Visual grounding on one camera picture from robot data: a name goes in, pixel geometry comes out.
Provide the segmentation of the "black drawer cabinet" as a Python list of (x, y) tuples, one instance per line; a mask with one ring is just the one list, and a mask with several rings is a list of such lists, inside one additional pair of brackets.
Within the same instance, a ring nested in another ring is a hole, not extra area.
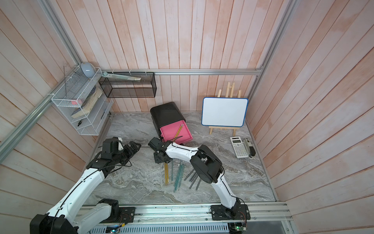
[(168, 102), (159, 106), (155, 106), (150, 109), (150, 113), (152, 116), (153, 124), (160, 138), (163, 138), (161, 136), (161, 127), (181, 120), (186, 120), (175, 102)]

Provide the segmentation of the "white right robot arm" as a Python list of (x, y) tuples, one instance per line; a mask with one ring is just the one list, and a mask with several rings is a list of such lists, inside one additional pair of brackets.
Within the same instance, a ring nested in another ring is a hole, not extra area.
[(188, 147), (172, 141), (162, 142), (156, 137), (148, 145), (154, 150), (155, 163), (169, 163), (172, 159), (190, 162), (200, 179), (212, 185), (221, 205), (232, 212), (239, 210), (241, 202), (227, 184), (222, 162), (206, 145)]

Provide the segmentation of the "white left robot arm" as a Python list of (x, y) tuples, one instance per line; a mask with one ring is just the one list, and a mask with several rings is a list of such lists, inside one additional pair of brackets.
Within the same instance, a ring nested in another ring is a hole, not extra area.
[(141, 144), (112, 137), (103, 141), (101, 150), (88, 163), (78, 182), (46, 214), (36, 215), (30, 222), (31, 234), (86, 234), (102, 221), (122, 223), (125, 219), (119, 202), (102, 199), (81, 217), (78, 212), (92, 191), (112, 172), (128, 167), (130, 159), (140, 150)]

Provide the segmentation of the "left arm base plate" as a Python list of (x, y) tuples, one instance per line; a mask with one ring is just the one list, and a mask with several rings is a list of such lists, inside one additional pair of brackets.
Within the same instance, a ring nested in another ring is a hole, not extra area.
[(135, 214), (135, 207), (119, 207), (115, 208), (114, 213), (101, 221), (100, 223), (133, 223)]

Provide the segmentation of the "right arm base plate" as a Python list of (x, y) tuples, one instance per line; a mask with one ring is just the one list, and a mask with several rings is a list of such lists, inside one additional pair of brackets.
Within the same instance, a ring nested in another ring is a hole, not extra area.
[(212, 219), (221, 220), (250, 220), (249, 209), (247, 205), (241, 204), (237, 209), (229, 209), (223, 205), (211, 205), (210, 212)]

